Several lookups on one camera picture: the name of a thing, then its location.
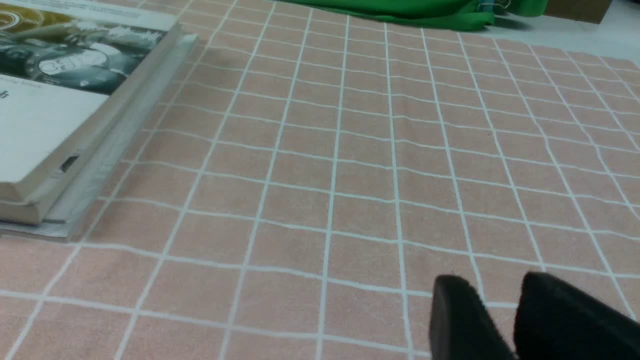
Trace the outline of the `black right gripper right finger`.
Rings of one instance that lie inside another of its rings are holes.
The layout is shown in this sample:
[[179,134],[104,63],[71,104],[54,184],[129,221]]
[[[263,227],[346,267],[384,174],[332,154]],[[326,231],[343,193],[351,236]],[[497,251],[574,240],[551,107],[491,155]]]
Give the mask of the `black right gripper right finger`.
[[546,272],[523,277],[513,341],[521,360],[637,360],[640,326]]

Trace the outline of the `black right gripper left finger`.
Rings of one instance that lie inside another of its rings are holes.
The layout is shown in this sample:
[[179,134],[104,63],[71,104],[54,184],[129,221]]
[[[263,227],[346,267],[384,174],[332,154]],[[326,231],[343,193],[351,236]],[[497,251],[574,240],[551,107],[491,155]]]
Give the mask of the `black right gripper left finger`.
[[514,360],[476,289],[457,275],[434,281],[429,345],[434,360]]

